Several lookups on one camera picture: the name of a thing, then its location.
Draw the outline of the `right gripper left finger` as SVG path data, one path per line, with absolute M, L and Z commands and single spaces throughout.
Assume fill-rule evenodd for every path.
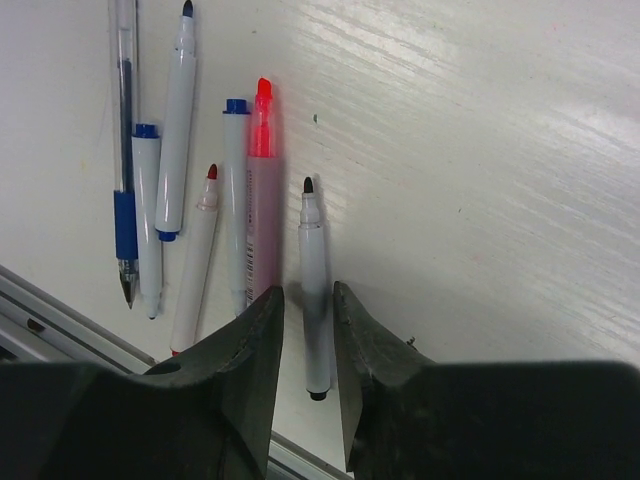
M 262 479 L 284 292 L 142 375 L 87 362 L 1 369 L 5 479 Z

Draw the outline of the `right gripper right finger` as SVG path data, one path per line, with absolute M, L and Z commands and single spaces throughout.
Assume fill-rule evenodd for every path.
M 639 372 L 616 361 L 444 364 L 333 290 L 345 464 L 358 479 L 635 479 Z

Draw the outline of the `thin pen black cap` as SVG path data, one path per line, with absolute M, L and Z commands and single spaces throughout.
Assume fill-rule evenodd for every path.
M 324 227 L 311 177 L 303 182 L 298 243 L 306 390 L 313 401 L 322 401 L 331 388 L 329 289 Z

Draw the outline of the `thin white red-tipped pen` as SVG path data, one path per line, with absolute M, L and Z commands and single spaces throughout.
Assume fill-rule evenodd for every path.
M 192 212 L 170 340 L 173 356 L 195 343 L 218 216 L 218 167 L 212 164 Z

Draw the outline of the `blue ballpoint pen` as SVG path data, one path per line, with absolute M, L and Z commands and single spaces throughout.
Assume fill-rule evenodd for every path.
M 131 307 L 138 280 L 132 147 L 138 113 L 137 3 L 110 1 L 108 13 L 115 180 L 115 254 L 125 302 Z

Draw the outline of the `translucent red pen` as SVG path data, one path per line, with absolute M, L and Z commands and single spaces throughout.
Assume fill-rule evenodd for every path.
M 278 283 L 280 162 L 271 82 L 258 80 L 247 158 L 247 301 Z

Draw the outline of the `white marker blue cap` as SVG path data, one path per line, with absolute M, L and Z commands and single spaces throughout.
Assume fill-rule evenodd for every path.
M 183 4 L 171 56 L 161 143 L 155 229 L 172 242 L 182 229 L 196 77 L 194 5 Z

